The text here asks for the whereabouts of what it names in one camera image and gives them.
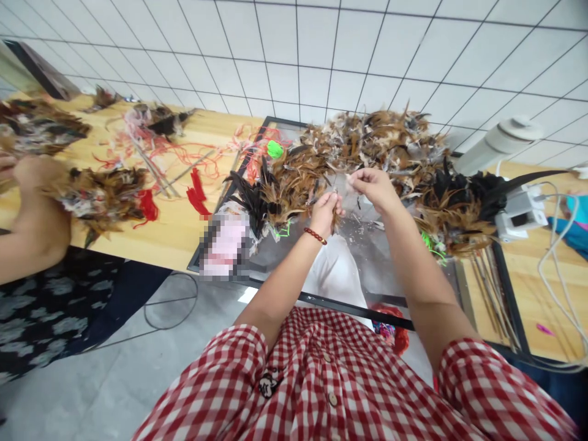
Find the red yarn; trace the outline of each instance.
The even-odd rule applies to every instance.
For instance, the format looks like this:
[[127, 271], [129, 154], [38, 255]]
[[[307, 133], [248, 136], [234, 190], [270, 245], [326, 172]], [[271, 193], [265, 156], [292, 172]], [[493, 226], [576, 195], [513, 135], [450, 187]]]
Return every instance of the red yarn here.
[[159, 217], [159, 208], [157, 208], [157, 205], [153, 202], [153, 193], [151, 189], [141, 190], [138, 195], [140, 198], [139, 208], [145, 216], [145, 221], [135, 225], [133, 229], [145, 225], [147, 222], [156, 221]]
[[190, 176], [192, 177], [192, 185], [194, 185], [194, 188], [188, 188], [186, 191], [188, 200], [196, 209], [196, 211], [198, 211], [202, 216], [210, 216], [212, 213], [208, 211], [208, 209], [203, 204], [203, 202], [206, 200], [206, 195], [202, 189], [202, 182], [200, 182], [200, 177], [198, 176], [198, 170], [196, 167], [194, 167]]

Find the red checkered dress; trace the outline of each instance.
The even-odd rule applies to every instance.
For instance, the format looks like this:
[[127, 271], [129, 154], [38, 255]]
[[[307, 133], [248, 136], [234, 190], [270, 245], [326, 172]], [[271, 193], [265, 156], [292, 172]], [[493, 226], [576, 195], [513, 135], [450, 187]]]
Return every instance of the red checkered dress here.
[[134, 440], [571, 439], [571, 419], [486, 344], [445, 349], [441, 395], [348, 315], [294, 308], [271, 352], [253, 326], [220, 332]]

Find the button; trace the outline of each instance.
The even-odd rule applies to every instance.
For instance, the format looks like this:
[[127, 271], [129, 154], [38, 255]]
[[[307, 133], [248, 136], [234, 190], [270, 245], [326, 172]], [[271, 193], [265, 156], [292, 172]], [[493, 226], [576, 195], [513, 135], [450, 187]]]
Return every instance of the button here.
[[331, 403], [331, 405], [333, 407], [335, 407], [337, 405], [337, 397], [335, 396], [335, 394], [333, 392], [331, 392], [329, 394], [329, 403]]

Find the floral dress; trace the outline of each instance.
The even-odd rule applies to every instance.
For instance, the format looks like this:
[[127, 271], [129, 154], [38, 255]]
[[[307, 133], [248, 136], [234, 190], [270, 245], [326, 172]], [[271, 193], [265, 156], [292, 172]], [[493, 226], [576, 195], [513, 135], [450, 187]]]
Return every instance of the floral dress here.
[[108, 303], [124, 259], [70, 247], [52, 268], [0, 285], [0, 385], [59, 358]]

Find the white cable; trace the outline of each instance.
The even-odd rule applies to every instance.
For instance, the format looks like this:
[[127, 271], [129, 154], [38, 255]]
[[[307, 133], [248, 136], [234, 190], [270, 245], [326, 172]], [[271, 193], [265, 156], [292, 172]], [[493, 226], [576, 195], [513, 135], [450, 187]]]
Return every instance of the white cable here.
[[[540, 259], [538, 265], [537, 265], [537, 271], [539, 272], [539, 275], [541, 277], [541, 280], [543, 281], [543, 283], [545, 284], [545, 287], [547, 288], [549, 294], [551, 295], [551, 298], [553, 299], [553, 301], [559, 306], [559, 308], [562, 310], [562, 312], [564, 313], [564, 315], [567, 317], [567, 319], [571, 322], [571, 324], [576, 328], [576, 330], [578, 331], [578, 333], [580, 334], [580, 337], [582, 338], [582, 345], [584, 346], [584, 357], [582, 357], [579, 360], [575, 360], [572, 362], [568, 362], [568, 363], [549, 363], [543, 360], [537, 360], [534, 359], [536, 362], [547, 365], [547, 366], [552, 366], [554, 368], [558, 368], [558, 369], [548, 369], [544, 366], [538, 366], [539, 368], [546, 370], [546, 371], [550, 371], [550, 372], [560, 372], [560, 373], [575, 373], [575, 372], [580, 372], [581, 370], [583, 370], [584, 368], [586, 368], [586, 363], [588, 360], [588, 337], [586, 336], [586, 332], [584, 331], [584, 328], [581, 325], [581, 322], [578, 318], [578, 315], [576, 314], [576, 309], [573, 307], [573, 305], [571, 304], [571, 299], [570, 299], [570, 293], [567, 289], [567, 285], [565, 283], [565, 280], [562, 276], [562, 273], [559, 269], [559, 261], [557, 259], [557, 254], [556, 254], [556, 248], [557, 245], [563, 240], [563, 238], [565, 237], [565, 235], [568, 233], [568, 231], [571, 229], [571, 227], [573, 226], [574, 220], [576, 219], [576, 215], [578, 213], [578, 208], [579, 208], [579, 200], [578, 197], [575, 195], [568, 195], [568, 194], [562, 194], [559, 193], [558, 188], [555, 186], [555, 184], [551, 183], [551, 182], [543, 182], [540, 184], [535, 184], [535, 185], [543, 185], [543, 184], [549, 184], [551, 185], [555, 190], [556, 193], [551, 194], [551, 195], [542, 195], [542, 199], [548, 198], [548, 197], [553, 197], [556, 196], [557, 200], [556, 200], [556, 210], [554, 213], [554, 225], [552, 226], [552, 230], [551, 230], [551, 238], [550, 238], [550, 247], [548, 249], [548, 251], [545, 253], [545, 255]], [[572, 211], [571, 217], [568, 220], [568, 224], [566, 225], [566, 227], [562, 230], [562, 233], [559, 235], [559, 237], [556, 239], [556, 227], [557, 227], [557, 212], [559, 210], [559, 206], [560, 206], [560, 202], [561, 202], [561, 198], [562, 197], [570, 197], [570, 198], [574, 198], [576, 200], [576, 203], [574, 205], [574, 209]], [[572, 313], [573, 318], [569, 315], [569, 313], [564, 309], [564, 307], [562, 306], [561, 302], [559, 301], [559, 299], [557, 298], [557, 296], [555, 295], [555, 293], [553, 292], [553, 289], [551, 288], [551, 285], [549, 284], [547, 278], [545, 277], [545, 275], [543, 274], [543, 264], [545, 263], [545, 261], [548, 259], [549, 255], [553, 254], [553, 258], [554, 258], [554, 264], [556, 267], [556, 273], [562, 283], [562, 288], [563, 288], [563, 294], [565, 295], [565, 299], [566, 302], [568, 304], [568, 307], [570, 308], [570, 311]]]

